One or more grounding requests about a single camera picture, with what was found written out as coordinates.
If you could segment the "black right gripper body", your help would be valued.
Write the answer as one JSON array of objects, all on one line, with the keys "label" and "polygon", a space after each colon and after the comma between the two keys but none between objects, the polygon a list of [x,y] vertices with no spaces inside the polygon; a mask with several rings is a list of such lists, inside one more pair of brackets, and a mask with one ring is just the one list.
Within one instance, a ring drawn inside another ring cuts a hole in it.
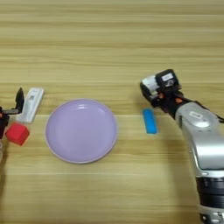
[{"label": "black right gripper body", "polygon": [[150,97],[150,104],[153,108],[160,108],[171,117],[174,117],[177,110],[188,102],[190,100],[186,99],[177,88],[172,88],[167,92],[158,91]]}]

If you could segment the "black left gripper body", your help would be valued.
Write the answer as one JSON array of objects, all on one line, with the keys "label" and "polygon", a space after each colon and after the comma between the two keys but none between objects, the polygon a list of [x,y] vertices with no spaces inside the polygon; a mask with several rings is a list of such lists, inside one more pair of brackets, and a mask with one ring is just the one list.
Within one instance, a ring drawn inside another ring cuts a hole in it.
[{"label": "black left gripper body", "polygon": [[3,108],[0,107],[0,139],[3,138],[4,130],[10,120],[10,115],[16,115],[17,113],[18,110],[16,108],[3,110]]}]

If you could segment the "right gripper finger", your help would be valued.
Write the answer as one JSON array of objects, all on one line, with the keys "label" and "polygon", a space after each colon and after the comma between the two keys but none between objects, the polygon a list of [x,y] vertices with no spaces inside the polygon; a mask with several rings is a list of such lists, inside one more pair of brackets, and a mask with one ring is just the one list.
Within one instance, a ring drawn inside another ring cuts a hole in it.
[{"label": "right gripper finger", "polygon": [[151,102],[151,92],[150,90],[143,84],[140,83],[140,89],[142,91],[143,97],[148,101]]}]

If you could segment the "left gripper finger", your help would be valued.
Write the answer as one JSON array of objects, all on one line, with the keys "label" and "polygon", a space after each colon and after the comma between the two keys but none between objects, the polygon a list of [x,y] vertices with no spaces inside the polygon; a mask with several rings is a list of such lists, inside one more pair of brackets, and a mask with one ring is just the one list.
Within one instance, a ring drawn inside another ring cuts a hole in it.
[{"label": "left gripper finger", "polygon": [[24,102],[25,102],[24,91],[23,91],[22,88],[20,88],[17,91],[17,96],[16,96],[16,110],[17,110],[18,113],[22,112]]}]

